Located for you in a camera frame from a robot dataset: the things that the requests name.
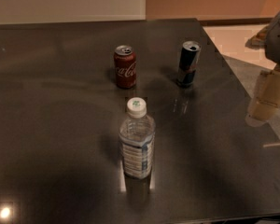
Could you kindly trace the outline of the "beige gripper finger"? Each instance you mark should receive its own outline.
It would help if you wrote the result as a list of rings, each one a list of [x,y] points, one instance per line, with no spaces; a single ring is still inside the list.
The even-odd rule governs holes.
[[[273,70],[260,71],[245,121],[252,127],[262,126],[279,108],[280,64],[277,64]]]
[[[265,26],[260,31],[258,31],[254,36],[252,36],[250,38],[249,44],[252,47],[262,48],[265,45],[267,33],[268,33],[268,27]]]

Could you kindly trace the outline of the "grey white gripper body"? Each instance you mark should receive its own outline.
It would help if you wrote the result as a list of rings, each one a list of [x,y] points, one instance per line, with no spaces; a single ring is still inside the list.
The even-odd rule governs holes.
[[[265,56],[275,63],[280,63],[280,11],[268,26],[265,38]]]

